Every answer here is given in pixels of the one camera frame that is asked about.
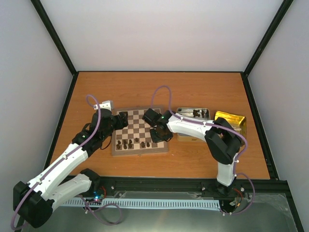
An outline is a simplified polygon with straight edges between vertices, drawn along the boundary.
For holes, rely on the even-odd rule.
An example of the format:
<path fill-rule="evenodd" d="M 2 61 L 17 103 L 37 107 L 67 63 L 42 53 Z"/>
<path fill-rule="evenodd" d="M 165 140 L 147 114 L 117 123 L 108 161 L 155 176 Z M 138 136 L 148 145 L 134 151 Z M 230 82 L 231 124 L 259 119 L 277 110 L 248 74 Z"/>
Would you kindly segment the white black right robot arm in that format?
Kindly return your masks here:
<path fill-rule="evenodd" d="M 168 142 L 176 133 L 204 141 L 218 163 L 217 183 L 226 188 L 232 185 L 237 177 L 236 163 L 239 156 L 246 151 L 248 143 L 226 119 L 219 117 L 216 120 L 201 120 L 173 111 L 160 114 L 149 108 L 142 120 L 151 127 L 150 135 L 154 143 Z"/>

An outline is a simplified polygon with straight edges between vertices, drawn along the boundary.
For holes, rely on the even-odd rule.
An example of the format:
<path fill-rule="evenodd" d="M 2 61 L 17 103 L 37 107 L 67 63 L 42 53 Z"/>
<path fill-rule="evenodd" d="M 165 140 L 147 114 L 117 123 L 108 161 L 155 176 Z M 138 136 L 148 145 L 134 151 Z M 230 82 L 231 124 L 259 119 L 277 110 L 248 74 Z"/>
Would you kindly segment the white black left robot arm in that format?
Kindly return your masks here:
<path fill-rule="evenodd" d="M 126 111 L 113 115 L 110 109 L 100 108 L 92 121 L 75 135 L 67 149 L 41 174 L 27 183 L 18 182 L 13 188 L 13 210 L 34 228 L 42 226 L 65 201 L 88 192 L 100 190 L 99 175 L 90 169 L 83 170 L 66 183 L 63 180 L 80 163 L 101 148 L 114 131 L 128 125 Z"/>

